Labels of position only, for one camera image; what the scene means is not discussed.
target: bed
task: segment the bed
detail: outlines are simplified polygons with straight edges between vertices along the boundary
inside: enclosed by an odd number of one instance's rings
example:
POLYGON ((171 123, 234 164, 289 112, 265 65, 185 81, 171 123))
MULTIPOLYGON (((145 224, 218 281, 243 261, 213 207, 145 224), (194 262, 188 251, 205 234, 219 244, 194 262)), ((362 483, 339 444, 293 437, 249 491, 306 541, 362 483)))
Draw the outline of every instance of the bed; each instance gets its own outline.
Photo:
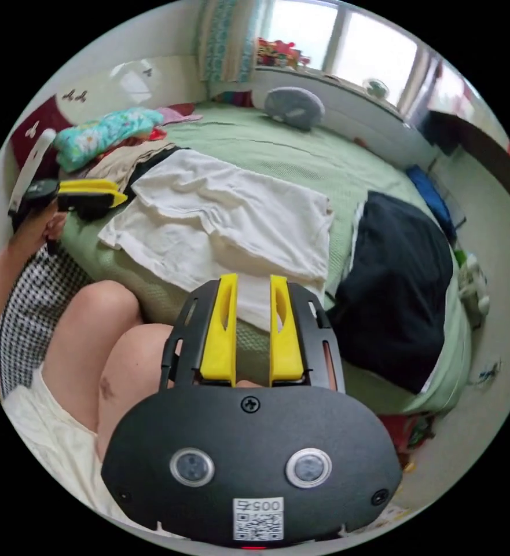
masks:
MULTIPOLYGON (((408 177, 371 152, 324 129, 310 134, 274 122, 255 109, 202 103, 198 122, 166 128, 177 145, 261 174, 319 191, 331 201, 335 220, 330 238, 326 291, 333 294, 350 253, 356 206, 368 191, 382 191, 411 203, 433 218, 408 177)), ((93 280, 124 284, 140 300, 146 318, 171 324, 187 293, 164 283, 135 264, 125 252, 104 246, 97 235, 114 213, 83 222, 71 215, 62 243, 69 256, 93 280)), ((378 376, 344 364, 349 394, 381 415, 443 412, 457 402, 466 384, 471 359, 471 330, 457 292, 457 263, 446 296, 445 343, 425 392, 410 394, 378 376)), ((333 295, 324 301, 333 305, 333 295)), ((240 378, 265 382, 268 376, 268 335, 243 322, 237 328, 237 372, 240 378)))

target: windowsill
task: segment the windowsill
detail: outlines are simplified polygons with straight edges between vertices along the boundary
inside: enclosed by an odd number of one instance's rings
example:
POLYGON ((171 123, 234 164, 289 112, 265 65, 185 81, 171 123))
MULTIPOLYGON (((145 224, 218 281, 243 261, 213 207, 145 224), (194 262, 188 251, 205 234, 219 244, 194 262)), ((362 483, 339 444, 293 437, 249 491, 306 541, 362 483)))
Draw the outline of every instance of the windowsill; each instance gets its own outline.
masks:
POLYGON ((356 94, 364 98, 365 100, 368 100, 370 103, 373 103, 376 106, 382 108, 383 110, 389 112, 395 118, 403 121, 401 114, 398 112, 398 110, 393 104, 369 96, 366 93, 365 89, 363 89, 363 87, 360 87, 355 83, 351 83, 349 81, 345 81, 344 79, 340 79, 337 77, 325 75, 322 71, 319 71, 317 69, 311 69, 311 68, 292 69, 289 67, 277 68, 277 67, 265 66, 265 65, 258 65, 255 69, 256 71, 274 71, 282 74, 294 74, 294 75, 298 75, 299 77, 305 77, 308 79, 314 79, 315 81, 320 81, 321 83, 326 83, 327 85, 331 85, 332 87, 343 89, 350 93, 356 94))

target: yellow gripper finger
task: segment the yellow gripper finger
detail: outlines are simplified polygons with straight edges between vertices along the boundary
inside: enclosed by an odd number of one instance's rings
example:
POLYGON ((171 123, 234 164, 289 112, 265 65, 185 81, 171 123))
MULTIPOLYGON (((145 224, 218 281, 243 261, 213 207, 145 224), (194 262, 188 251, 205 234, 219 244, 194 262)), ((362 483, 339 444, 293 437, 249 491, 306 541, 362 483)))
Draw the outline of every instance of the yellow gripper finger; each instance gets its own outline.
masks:
POLYGON ((127 195, 120 193, 118 185, 110 180, 65 180, 60 182, 59 195, 78 195, 80 193, 112 195, 110 208, 117 207, 127 201, 127 195))
POLYGON ((303 360, 287 279, 270 277, 270 386, 274 381, 298 381, 303 378, 303 360), (281 330, 278 329, 278 317, 281 330))
POLYGON ((236 385, 237 274, 220 278, 214 309, 208 325, 201 361, 206 381, 229 381, 236 385))

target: pink cloth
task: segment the pink cloth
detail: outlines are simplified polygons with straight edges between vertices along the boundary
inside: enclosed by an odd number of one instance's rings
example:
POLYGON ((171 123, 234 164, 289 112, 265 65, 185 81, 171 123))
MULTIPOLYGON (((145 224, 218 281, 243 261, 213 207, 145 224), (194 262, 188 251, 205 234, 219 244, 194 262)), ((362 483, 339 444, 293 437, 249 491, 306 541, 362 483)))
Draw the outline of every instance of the pink cloth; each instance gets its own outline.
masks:
POLYGON ((164 116, 163 126, 169 123, 181 123, 181 122, 195 122, 202 118, 200 114, 190 114, 189 116, 182 116, 177 110, 173 108, 157 108, 157 112, 160 112, 164 116))

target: white cloth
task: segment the white cloth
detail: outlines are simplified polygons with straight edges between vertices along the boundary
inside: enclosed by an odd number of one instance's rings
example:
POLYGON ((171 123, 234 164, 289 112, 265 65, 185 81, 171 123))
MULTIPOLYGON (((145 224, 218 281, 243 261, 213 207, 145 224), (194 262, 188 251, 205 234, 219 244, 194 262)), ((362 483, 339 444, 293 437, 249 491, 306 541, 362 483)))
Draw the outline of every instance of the white cloth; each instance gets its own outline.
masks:
MULTIPOLYGON (((103 515, 150 531, 131 521, 108 492, 100 475, 96 435, 54 399, 42 378, 42 366, 35 371, 31 387, 12 390, 3 407, 27 448, 70 494, 103 515)), ((160 526, 158 534, 182 538, 160 526)))
POLYGON ((328 198, 183 149, 133 184, 137 197, 98 237, 187 292, 237 273, 238 318, 270 329, 270 275, 322 301, 328 277, 328 198))

